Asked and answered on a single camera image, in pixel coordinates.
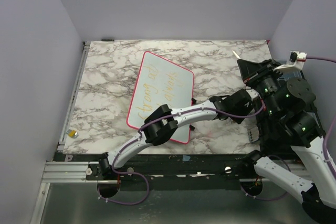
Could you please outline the pink framed whiteboard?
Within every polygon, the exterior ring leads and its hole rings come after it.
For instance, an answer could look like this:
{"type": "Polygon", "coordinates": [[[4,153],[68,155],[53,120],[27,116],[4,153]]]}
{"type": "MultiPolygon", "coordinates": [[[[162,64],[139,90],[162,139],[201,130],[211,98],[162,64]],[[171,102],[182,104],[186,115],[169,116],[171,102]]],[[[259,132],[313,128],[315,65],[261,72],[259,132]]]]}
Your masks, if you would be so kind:
{"type": "Polygon", "coordinates": [[[143,54],[131,99],[127,125],[139,129],[159,106],[185,108],[192,105],[194,73],[150,51],[143,54]]]}

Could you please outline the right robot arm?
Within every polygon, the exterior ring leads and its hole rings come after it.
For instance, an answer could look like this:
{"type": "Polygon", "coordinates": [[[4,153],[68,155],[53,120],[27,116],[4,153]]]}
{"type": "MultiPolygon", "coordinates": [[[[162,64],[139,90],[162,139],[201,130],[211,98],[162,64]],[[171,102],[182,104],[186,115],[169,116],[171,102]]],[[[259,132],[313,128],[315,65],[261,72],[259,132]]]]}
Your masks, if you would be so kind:
{"type": "Polygon", "coordinates": [[[305,180],[277,165],[268,156],[253,151],[243,159],[242,173],[249,178],[264,177],[299,201],[306,214],[318,223],[335,223],[335,161],[327,150],[316,120],[306,112],[316,96],[302,78],[279,77],[290,65],[274,60],[260,63],[237,61],[243,83],[261,97],[265,111],[257,116],[259,132],[268,140],[275,136],[287,144],[304,164],[311,179],[305,180]]]}

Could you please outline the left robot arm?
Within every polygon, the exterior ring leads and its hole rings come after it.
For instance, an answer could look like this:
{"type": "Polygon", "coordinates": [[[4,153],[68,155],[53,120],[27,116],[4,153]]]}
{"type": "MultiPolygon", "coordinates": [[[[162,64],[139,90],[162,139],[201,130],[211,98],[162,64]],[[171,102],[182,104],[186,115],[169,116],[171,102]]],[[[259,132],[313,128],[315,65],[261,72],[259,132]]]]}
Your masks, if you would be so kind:
{"type": "Polygon", "coordinates": [[[265,104],[254,89],[240,89],[232,95],[212,96],[200,104],[172,109],[167,104],[159,106],[145,120],[136,135],[112,152],[98,158],[98,173],[104,179],[122,174],[118,169],[142,150],[169,141],[177,129],[200,121],[226,120],[237,124],[255,117],[265,109],[265,104]]]}

